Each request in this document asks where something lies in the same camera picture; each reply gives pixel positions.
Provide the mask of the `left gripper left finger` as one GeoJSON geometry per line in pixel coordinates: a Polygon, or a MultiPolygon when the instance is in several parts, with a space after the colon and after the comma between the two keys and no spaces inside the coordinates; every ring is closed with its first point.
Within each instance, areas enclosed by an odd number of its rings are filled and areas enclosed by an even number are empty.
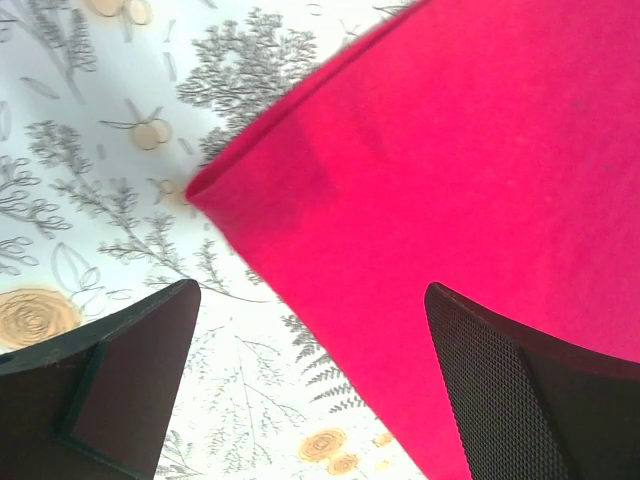
{"type": "Polygon", "coordinates": [[[2,354],[2,478],[153,478],[200,301],[199,284],[180,280],[2,354]]]}

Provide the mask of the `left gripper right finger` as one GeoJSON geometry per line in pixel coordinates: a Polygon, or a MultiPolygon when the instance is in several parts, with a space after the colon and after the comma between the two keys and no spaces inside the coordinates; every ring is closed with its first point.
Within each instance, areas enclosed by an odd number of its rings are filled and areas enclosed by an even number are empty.
{"type": "Polygon", "coordinates": [[[637,480],[639,366],[501,316],[440,283],[425,310],[474,479],[637,480]]]}

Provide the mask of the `magenta red t-shirt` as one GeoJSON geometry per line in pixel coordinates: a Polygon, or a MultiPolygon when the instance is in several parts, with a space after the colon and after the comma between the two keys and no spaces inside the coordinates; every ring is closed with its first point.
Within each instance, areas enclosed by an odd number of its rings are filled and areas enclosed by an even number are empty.
{"type": "Polygon", "coordinates": [[[430,479],[465,479],[440,282],[639,357],[639,5],[420,1],[239,135],[188,200],[430,479]]]}

